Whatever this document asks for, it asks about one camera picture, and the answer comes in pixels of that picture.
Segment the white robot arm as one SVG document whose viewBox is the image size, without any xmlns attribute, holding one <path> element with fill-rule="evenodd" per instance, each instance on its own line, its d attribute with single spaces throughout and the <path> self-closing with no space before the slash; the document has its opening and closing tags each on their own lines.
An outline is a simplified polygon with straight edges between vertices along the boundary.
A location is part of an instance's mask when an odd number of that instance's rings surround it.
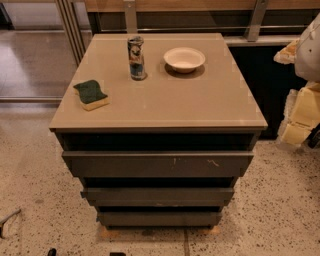
<svg viewBox="0 0 320 256">
<path fill-rule="evenodd" d="M 293 64 L 295 74 L 307 81 L 299 91 L 292 89 L 285 102 L 278 142 L 300 147 L 320 124 L 320 14 L 298 39 L 274 56 L 281 64 Z"/>
</svg>

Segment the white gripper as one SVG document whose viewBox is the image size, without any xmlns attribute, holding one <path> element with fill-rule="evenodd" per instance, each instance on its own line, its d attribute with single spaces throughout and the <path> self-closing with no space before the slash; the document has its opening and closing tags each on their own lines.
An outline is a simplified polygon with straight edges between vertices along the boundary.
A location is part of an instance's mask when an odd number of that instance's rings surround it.
<svg viewBox="0 0 320 256">
<path fill-rule="evenodd" d="M 295 39 L 278 51 L 273 60 L 294 64 L 299 40 Z M 284 119 L 278 130 L 281 143 L 301 145 L 320 124 L 320 83 L 308 82 L 299 91 L 291 89 L 286 98 Z"/>
</svg>

